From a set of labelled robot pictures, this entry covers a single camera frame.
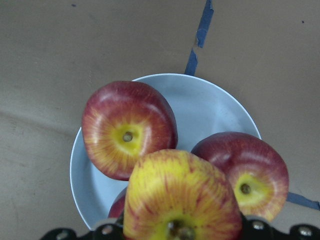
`apple skin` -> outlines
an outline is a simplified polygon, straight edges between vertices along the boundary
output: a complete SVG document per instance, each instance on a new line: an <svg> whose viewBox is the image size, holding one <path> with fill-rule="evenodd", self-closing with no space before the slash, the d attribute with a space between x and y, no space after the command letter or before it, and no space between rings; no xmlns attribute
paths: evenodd
<svg viewBox="0 0 320 240"><path fill-rule="evenodd" d="M242 132L219 132L201 140L191 153L226 174L244 215L272 221L283 208L289 191L288 169L261 139ZM249 193L242 190L246 185Z"/></svg>
<svg viewBox="0 0 320 240"><path fill-rule="evenodd" d="M141 156L174 149L178 143L169 103L156 89L137 81L114 81L94 92L81 127L89 159L116 180L127 181Z"/></svg>
<svg viewBox="0 0 320 240"><path fill-rule="evenodd" d="M114 199L110 211L108 213L108 218L119 218L125 209L125 199L126 199L127 188L125 187Z"/></svg>
<svg viewBox="0 0 320 240"><path fill-rule="evenodd" d="M163 149L136 163L123 233L132 240L237 240L242 217L225 174L196 155Z"/></svg>

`apple stem cavity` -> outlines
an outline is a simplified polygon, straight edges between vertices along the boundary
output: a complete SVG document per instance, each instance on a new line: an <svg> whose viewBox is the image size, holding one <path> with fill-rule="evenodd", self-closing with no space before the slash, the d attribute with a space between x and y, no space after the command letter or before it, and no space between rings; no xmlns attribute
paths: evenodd
<svg viewBox="0 0 320 240"><path fill-rule="evenodd" d="M130 142L133 138L133 134L130 131L126 131L125 134L123 135L122 139L125 142Z"/></svg>
<svg viewBox="0 0 320 240"><path fill-rule="evenodd" d="M195 240L196 233L192 227L185 226L182 221L171 221L167 225L167 240Z"/></svg>
<svg viewBox="0 0 320 240"><path fill-rule="evenodd" d="M244 183L241 185L240 190L243 194L249 194L251 192L251 187L248 184Z"/></svg>

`cardboard surface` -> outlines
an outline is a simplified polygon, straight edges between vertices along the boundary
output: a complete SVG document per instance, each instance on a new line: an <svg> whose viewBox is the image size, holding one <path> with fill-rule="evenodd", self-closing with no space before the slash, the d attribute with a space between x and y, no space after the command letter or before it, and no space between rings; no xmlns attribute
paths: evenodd
<svg viewBox="0 0 320 240"><path fill-rule="evenodd" d="M205 0L0 3L0 239L87 231L70 153L85 103L116 80L184 73ZM197 77L232 94L287 162L290 191L320 200L320 3L213 1ZM286 203L272 225L320 227Z"/></svg>

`blue tape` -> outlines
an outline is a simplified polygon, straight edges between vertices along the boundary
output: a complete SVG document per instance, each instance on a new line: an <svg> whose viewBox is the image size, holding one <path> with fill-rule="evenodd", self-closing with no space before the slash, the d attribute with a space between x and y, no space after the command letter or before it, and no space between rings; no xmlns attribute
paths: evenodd
<svg viewBox="0 0 320 240"><path fill-rule="evenodd" d="M310 199L307 199L304 196L301 196L299 194L289 192L288 196L286 198L288 202L298 204L304 207L308 207L311 209L319 210L320 211L320 202L319 201L312 201Z"/></svg>
<svg viewBox="0 0 320 240"><path fill-rule="evenodd" d="M211 19L214 15L214 9L212 7L212 0L207 0L202 13L202 17L199 23L198 30L196 31L197 45L203 48L205 45L206 36L209 30Z"/></svg>
<svg viewBox="0 0 320 240"><path fill-rule="evenodd" d="M184 74L194 76L198 65L197 55L194 49L191 49L188 63L186 64Z"/></svg>
<svg viewBox="0 0 320 240"><path fill-rule="evenodd" d="M211 19L214 15L214 9L212 7L212 0L207 0L205 2L204 10L202 13L202 17L198 26L198 30L196 31L196 39L197 46L203 48L205 45L205 40L207 36L207 32L209 30L209 26L211 23ZM191 49L188 63L186 64L184 74L194 76L196 73L196 69L198 66L198 59L194 49Z"/></svg>

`apple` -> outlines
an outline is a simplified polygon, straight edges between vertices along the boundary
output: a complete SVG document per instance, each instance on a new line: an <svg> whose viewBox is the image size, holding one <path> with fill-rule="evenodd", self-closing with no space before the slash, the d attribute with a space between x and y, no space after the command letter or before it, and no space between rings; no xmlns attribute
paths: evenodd
<svg viewBox="0 0 320 240"><path fill-rule="evenodd" d="M236 240L242 215L217 167L178 149L141 157L130 176L123 233L132 240Z"/></svg>
<svg viewBox="0 0 320 240"><path fill-rule="evenodd" d="M108 213L108 218L119 218L125 209L125 199L126 199L127 187L125 187L114 199L110 211Z"/></svg>
<svg viewBox="0 0 320 240"><path fill-rule="evenodd" d="M127 181L138 158L178 143L174 112L163 95L138 81L114 81L92 94L82 115L89 159L106 176Z"/></svg>
<svg viewBox="0 0 320 240"><path fill-rule="evenodd" d="M240 210L272 221L289 191L286 163L269 144L242 132L219 132L201 140L191 153L223 171Z"/></svg>

